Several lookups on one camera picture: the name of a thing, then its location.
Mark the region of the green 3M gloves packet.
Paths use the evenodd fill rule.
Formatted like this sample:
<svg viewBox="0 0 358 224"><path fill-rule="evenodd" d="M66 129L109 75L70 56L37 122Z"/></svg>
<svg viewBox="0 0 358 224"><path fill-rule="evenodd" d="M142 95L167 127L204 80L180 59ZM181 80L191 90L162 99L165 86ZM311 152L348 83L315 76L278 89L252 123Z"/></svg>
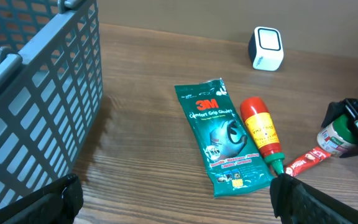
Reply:
<svg viewBox="0 0 358 224"><path fill-rule="evenodd" d="M198 143L214 196L249 194L268 187L273 175L223 80L177 85L175 92Z"/></svg>

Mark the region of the green lid jar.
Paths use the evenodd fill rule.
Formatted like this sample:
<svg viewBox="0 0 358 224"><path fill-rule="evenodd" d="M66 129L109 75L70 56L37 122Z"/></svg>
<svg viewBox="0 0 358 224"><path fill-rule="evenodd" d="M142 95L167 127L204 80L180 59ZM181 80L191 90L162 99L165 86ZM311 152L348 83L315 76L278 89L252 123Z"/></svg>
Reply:
<svg viewBox="0 0 358 224"><path fill-rule="evenodd" d="M348 128L349 118L342 114L323 128L316 137L319 147L335 157L355 149L358 140Z"/></svg>

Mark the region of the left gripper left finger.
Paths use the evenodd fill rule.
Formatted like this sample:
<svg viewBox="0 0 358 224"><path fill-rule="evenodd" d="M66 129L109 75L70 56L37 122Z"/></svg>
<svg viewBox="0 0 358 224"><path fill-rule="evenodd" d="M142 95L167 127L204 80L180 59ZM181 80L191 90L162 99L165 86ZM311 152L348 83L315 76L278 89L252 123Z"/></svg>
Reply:
<svg viewBox="0 0 358 224"><path fill-rule="evenodd" d="M0 223L73 223L83 204L79 177L67 174L0 209Z"/></svg>

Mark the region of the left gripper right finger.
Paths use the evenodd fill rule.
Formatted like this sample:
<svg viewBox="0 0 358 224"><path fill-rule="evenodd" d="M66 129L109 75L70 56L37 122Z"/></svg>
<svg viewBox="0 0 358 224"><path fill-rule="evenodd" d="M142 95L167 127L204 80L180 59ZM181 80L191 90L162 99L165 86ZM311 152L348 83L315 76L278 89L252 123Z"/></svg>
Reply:
<svg viewBox="0 0 358 224"><path fill-rule="evenodd" d="M282 223L358 223L358 210L288 174L271 181L270 199Z"/></svg>

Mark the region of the red sauce bottle green cap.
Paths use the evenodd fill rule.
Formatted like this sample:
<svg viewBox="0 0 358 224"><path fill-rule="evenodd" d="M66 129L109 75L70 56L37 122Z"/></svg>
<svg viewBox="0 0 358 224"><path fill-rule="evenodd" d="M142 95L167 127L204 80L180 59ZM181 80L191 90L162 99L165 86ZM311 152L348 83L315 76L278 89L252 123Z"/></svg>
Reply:
<svg viewBox="0 0 358 224"><path fill-rule="evenodd" d="M265 163L272 166L277 174L283 174L285 155L264 101L258 96L250 97L241 103L240 110L241 118Z"/></svg>

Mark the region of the red coffee stick sachet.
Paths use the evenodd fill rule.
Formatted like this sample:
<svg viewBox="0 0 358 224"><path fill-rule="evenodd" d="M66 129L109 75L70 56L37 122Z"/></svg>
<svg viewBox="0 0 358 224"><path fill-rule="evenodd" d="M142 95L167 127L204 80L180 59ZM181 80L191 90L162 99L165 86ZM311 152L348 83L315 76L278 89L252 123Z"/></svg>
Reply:
<svg viewBox="0 0 358 224"><path fill-rule="evenodd" d="M296 177L329 157L331 157L329 152L326 152L320 147L314 147L293 162L287 164L285 166L285 173L292 177Z"/></svg>

